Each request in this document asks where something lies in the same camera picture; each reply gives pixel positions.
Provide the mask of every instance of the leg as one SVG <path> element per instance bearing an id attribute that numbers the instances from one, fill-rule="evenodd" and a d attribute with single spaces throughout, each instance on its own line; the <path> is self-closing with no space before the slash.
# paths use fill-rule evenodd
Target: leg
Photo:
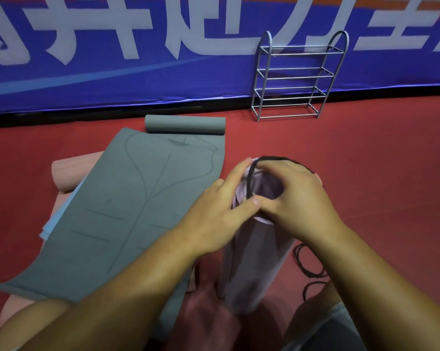
<path id="1" fill-rule="evenodd" d="M 1 327 L 0 351 L 21 347 L 71 306 L 67 301 L 45 299 L 22 309 Z"/>
<path id="2" fill-rule="evenodd" d="M 324 286 L 321 292 L 311 297 L 297 309 L 283 335 L 283 345 L 302 337 L 326 312 L 341 301 L 332 282 Z"/>

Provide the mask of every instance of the red sports floor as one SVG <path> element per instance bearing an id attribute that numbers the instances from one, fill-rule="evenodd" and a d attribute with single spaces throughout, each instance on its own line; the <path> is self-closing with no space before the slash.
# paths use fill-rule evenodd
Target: red sports floor
<path id="1" fill-rule="evenodd" d="M 440 303 L 440 97 L 330 103 L 319 119 L 209 115 L 227 118 L 223 178 L 248 156 L 299 160 L 320 175 L 345 222 Z M 0 281 L 40 250 L 57 194 L 53 160 L 104 150 L 122 127 L 143 130 L 144 120 L 0 129 Z M 186 296 L 165 348 L 276 350 L 308 279 L 290 256 L 256 312 L 238 318 L 215 296 L 220 262 L 221 253 L 201 259 L 199 289 Z M 0 293 L 0 311 L 6 299 Z"/>

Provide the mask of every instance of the blue banner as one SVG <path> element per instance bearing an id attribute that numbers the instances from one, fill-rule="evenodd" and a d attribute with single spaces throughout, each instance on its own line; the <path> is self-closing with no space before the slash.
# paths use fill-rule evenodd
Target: blue banner
<path id="1" fill-rule="evenodd" d="M 334 91 L 440 85 L 440 0 L 0 0 L 0 113 L 251 96 L 264 31 L 340 29 Z"/>

